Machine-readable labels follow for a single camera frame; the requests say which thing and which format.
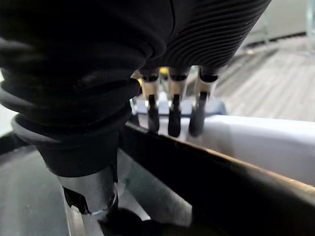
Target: silver metal cylinder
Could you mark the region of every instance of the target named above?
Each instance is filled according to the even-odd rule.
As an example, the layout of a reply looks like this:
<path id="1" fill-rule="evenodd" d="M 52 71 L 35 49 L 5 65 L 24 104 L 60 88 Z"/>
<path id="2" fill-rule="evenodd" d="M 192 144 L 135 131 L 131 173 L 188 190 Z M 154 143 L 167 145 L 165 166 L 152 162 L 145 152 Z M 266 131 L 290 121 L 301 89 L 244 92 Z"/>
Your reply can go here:
<path id="1" fill-rule="evenodd" d="M 88 213 L 96 215 L 104 211 L 108 211 L 115 203 L 116 191 L 114 187 L 114 173 L 112 166 L 94 174 L 82 177 L 61 177 L 58 176 L 61 185 L 85 198 Z"/>
<path id="2" fill-rule="evenodd" d="M 186 80 L 175 81 L 171 78 L 168 79 L 168 89 L 169 89 L 169 99 L 173 100 L 174 95 L 178 94 L 180 96 L 180 100 L 185 97 L 187 84 Z"/>
<path id="3" fill-rule="evenodd" d="M 148 82 L 142 80 L 142 92 L 146 100 L 149 100 L 150 95 L 154 95 L 156 101 L 158 99 L 158 86 L 159 86 L 159 79 Z"/>
<path id="4" fill-rule="evenodd" d="M 207 97 L 209 97 L 211 95 L 212 90 L 215 88 L 215 85 L 216 82 L 204 82 L 198 76 L 194 86 L 195 100 L 199 101 L 201 92 L 206 92 L 208 94 Z"/>

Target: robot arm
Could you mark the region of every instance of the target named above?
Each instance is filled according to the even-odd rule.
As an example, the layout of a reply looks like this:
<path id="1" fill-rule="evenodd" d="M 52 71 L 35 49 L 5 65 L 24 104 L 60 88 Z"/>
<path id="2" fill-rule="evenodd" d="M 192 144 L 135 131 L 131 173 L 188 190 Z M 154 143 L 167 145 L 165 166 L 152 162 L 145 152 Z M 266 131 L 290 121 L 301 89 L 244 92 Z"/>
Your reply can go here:
<path id="1" fill-rule="evenodd" d="M 171 67 L 171 111 L 178 121 L 178 78 L 185 79 L 185 68 L 201 66 L 195 110 L 202 114 L 211 83 L 269 2 L 3 0 L 0 101 L 20 113 L 14 131 L 37 146 L 68 204 L 82 214 L 106 213 L 117 200 L 119 129 L 139 90 L 131 74 Z M 156 95 L 150 86 L 144 93 Z M 198 135 L 200 127 L 191 128 Z"/>

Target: white surface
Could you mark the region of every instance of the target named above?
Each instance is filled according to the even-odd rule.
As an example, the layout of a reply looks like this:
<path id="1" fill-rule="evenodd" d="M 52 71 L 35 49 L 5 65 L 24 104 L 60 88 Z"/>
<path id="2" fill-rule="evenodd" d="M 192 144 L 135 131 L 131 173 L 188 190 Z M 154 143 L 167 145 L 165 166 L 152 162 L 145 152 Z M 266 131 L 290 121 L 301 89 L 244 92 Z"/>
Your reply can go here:
<path id="1" fill-rule="evenodd" d="M 139 116 L 147 127 L 146 115 Z M 315 122 L 237 116 L 211 116 L 194 138 L 189 118 L 181 120 L 180 140 L 252 163 L 315 186 Z M 159 134 L 167 135 L 168 118 L 160 118 Z"/>
<path id="2" fill-rule="evenodd" d="M 0 72 L 0 82 L 1 81 L 3 81 L 3 76 Z M 0 104 L 0 137 L 12 130 L 11 120 L 16 114 L 16 112 L 13 112 Z"/>

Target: wooden floor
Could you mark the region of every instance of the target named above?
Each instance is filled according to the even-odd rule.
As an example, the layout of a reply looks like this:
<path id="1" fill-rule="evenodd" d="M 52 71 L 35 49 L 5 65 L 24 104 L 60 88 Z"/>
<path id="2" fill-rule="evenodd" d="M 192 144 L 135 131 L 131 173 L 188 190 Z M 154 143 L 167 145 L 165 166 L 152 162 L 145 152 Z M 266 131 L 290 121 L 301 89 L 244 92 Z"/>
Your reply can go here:
<path id="1" fill-rule="evenodd" d="M 295 37 L 239 53 L 218 82 L 230 115 L 315 121 L 315 56 Z"/>

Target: yellow part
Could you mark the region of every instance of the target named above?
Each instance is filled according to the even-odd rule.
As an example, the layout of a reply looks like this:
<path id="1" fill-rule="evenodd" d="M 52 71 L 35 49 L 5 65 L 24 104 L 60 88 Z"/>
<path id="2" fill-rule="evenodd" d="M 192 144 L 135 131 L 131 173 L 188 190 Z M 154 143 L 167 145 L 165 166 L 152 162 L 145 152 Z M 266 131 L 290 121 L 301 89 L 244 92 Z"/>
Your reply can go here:
<path id="1" fill-rule="evenodd" d="M 138 82 L 139 82 L 140 86 L 142 87 L 142 79 L 141 78 L 138 79 Z"/>
<path id="2" fill-rule="evenodd" d="M 159 71 L 162 75 L 168 75 L 168 68 L 167 67 L 161 67 Z"/>

